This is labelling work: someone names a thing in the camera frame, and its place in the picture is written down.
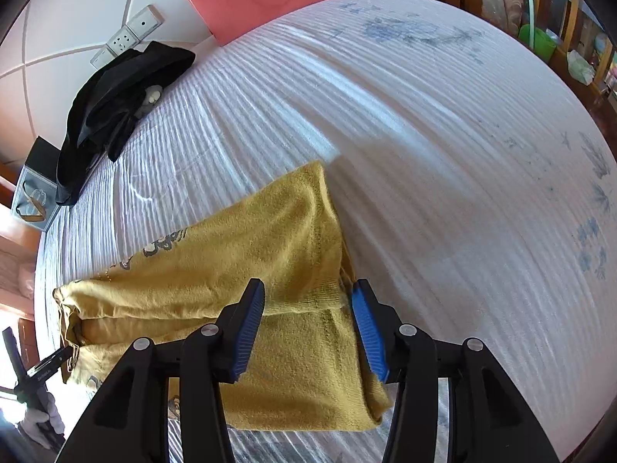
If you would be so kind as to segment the white gloved hand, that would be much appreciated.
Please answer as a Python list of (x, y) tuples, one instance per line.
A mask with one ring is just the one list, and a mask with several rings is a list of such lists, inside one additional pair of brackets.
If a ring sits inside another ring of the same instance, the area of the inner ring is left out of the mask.
[(56, 408), (56, 399), (51, 393), (47, 393), (45, 410), (41, 411), (28, 407), (23, 420), (19, 422), (19, 426), (30, 439), (34, 440), (34, 442), (37, 442), (46, 449), (50, 449), (50, 442), (41, 430), (41, 426), (46, 422), (50, 423), (53, 432), (58, 435), (63, 435), (65, 425)]

